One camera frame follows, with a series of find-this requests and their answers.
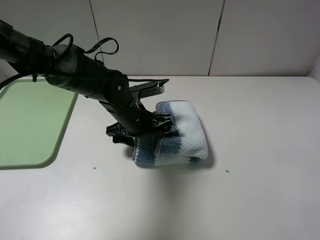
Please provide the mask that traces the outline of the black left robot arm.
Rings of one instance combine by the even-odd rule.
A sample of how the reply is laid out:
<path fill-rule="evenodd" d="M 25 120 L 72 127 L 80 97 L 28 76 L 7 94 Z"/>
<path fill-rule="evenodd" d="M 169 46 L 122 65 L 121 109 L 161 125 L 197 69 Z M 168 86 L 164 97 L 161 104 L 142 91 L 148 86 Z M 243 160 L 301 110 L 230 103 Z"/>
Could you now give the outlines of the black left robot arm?
<path fill-rule="evenodd" d="M 99 101 L 116 120 L 106 128 L 114 143 L 132 146 L 136 138 L 148 135 L 151 145 L 156 146 L 171 132 L 170 113 L 148 111 L 141 103 L 142 98 L 162 94 L 165 79 L 135 79 L 130 86 L 127 75 L 90 58 L 89 51 L 75 45 L 69 33 L 46 45 L 2 21 L 0 57 L 16 70 L 1 87 L 22 77 L 32 76 L 36 81 L 43 76 L 52 86 Z"/>

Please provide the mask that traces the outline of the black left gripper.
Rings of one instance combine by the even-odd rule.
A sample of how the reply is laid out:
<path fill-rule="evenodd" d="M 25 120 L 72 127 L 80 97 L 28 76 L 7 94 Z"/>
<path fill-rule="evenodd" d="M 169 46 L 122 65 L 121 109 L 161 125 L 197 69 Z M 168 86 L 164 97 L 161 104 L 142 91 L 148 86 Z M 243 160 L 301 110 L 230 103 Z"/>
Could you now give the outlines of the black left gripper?
<path fill-rule="evenodd" d="M 99 102 L 113 118 L 116 123 L 106 127 L 106 134 L 112 137 L 115 144 L 124 144 L 133 147 L 134 138 L 147 133 L 161 132 L 170 133 L 173 125 L 173 116 L 171 113 L 150 112 L 135 99 L 129 100 L 124 104 Z"/>

